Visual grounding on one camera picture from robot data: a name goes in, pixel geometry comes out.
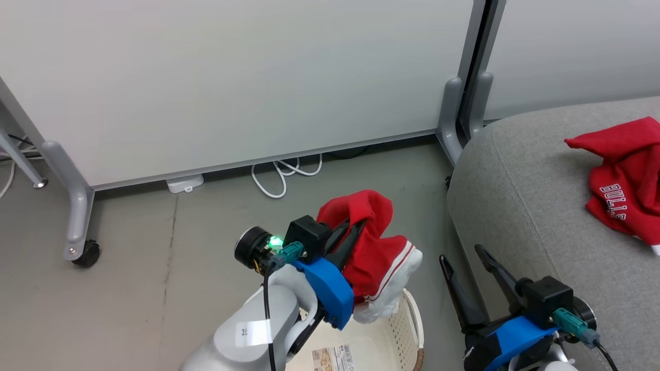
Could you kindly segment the white power adapter box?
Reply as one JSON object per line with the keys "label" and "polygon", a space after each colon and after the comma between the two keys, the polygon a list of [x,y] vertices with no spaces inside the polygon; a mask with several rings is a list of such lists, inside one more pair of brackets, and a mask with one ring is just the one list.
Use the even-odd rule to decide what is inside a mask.
{"label": "white power adapter box", "polygon": [[166,180],[171,193],[191,193],[195,188],[204,184],[203,174],[183,176]]}

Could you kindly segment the grey fabric sofa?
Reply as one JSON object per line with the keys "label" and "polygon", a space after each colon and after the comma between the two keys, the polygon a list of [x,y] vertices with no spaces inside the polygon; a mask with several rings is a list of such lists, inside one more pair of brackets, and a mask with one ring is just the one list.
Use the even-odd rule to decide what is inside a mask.
{"label": "grey fabric sofa", "polygon": [[573,288],[619,371],[660,371],[660,256],[587,211],[589,172],[603,160],[564,140],[646,116],[660,121],[660,96],[498,120],[467,143],[448,190],[490,317],[508,315],[508,303],[477,244],[517,279],[553,276]]}

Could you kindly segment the narrow white partition, grey frame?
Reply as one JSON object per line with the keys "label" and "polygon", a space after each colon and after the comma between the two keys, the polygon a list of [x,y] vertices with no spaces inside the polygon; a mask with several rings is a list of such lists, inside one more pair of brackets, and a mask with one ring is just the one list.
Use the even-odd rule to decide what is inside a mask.
{"label": "narrow white partition, grey frame", "polygon": [[660,0],[488,0],[461,124],[660,96]]}

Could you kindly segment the black caster wheel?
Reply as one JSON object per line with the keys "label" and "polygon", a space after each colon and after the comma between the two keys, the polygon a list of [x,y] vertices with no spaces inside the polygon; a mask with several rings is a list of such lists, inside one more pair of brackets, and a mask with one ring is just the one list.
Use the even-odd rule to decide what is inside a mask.
{"label": "black caster wheel", "polygon": [[82,254],[72,263],[80,268],[91,268],[101,256],[101,247],[96,240],[85,241]]}

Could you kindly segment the red Bulls garment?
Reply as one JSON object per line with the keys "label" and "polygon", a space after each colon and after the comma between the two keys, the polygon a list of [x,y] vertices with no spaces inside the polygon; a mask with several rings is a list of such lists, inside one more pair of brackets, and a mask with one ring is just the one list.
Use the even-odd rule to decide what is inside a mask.
{"label": "red Bulls garment", "polygon": [[587,211],[660,256],[660,122],[647,116],[564,142],[602,159],[589,173]]}

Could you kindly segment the wide white partition, grey frame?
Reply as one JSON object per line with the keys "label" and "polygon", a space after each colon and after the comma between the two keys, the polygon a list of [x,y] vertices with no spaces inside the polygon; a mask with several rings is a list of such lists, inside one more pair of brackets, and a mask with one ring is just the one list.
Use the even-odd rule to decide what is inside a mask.
{"label": "wide white partition, grey frame", "polygon": [[434,134],[485,0],[0,0],[0,102],[69,193]]}

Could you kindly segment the paper label with barcode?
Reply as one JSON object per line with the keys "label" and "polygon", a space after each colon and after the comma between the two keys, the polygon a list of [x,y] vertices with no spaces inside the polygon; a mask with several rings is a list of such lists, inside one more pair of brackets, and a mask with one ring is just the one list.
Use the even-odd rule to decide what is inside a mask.
{"label": "paper label with barcode", "polygon": [[356,371],[350,345],[312,350],[313,371]]}

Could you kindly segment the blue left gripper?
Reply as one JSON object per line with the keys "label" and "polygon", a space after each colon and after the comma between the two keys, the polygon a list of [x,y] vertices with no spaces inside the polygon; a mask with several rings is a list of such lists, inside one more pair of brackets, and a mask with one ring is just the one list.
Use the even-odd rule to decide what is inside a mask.
{"label": "blue left gripper", "polygon": [[318,258],[311,264],[299,259],[291,263],[293,267],[302,270],[327,312],[328,322],[338,330],[343,330],[353,315],[354,293],[342,271],[355,249],[365,223],[366,220],[362,220],[351,225],[349,220],[345,220],[333,229],[326,244],[326,253],[333,253],[333,263],[325,258]]}

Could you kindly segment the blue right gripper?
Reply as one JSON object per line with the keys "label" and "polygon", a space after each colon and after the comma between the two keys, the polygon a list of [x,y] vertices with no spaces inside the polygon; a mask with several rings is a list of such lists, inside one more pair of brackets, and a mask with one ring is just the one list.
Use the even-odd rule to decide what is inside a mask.
{"label": "blue right gripper", "polygon": [[[516,291],[518,281],[484,246],[476,244],[474,249],[485,270],[495,277],[507,300],[509,313],[520,314],[523,306],[522,297]],[[446,255],[439,256],[439,265],[462,333],[486,327],[489,322],[488,315],[465,292]],[[464,371],[498,371],[514,357],[558,330],[556,326],[542,329],[524,316],[510,319],[497,329],[489,330],[487,336],[479,336],[474,344],[467,348]]]}

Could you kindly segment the grey metal table leg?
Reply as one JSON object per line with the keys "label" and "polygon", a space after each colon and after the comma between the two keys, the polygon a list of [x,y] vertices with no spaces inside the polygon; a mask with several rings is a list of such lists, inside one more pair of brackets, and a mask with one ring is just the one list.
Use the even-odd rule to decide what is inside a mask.
{"label": "grey metal table leg", "polygon": [[0,129],[0,148],[4,150],[7,155],[15,162],[15,164],[26,174],[26,176],[33,183],[33,188],[44,188],[48,184],[47,178],[43,178],[38,174],[35,167],[31,165],[28,158],[25,157],[23,152],[19,150],[14,140],[10,138],[2,129]]}

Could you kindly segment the beige perforated laundry basket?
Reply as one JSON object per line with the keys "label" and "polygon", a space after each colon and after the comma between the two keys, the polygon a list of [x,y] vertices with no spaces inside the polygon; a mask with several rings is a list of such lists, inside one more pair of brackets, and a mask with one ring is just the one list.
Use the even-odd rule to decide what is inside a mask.
{"label": "beige perforated laundry basket", "polygon": [[350,345],[356,371],[421,371],[424,332],[419,308],[404,290],[393,315],[371,324],[351,319],[343,330],[322,321],[284,371],[314,371],[312,350]]}

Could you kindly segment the red and white shorts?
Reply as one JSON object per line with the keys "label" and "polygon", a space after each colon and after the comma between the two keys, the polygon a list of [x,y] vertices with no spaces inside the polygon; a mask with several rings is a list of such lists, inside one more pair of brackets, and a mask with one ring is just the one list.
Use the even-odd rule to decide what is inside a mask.
{"label": "red and white shorts", "polygon": [[317,221],[330,227],[362,223],[342,270],[353,287],[353,318],[361,324],[393,315],[406,284],[422,263],[423,253],[407,237],[383,237],[392,218],[392,202],[375,190],[329,200],[318,212]]}

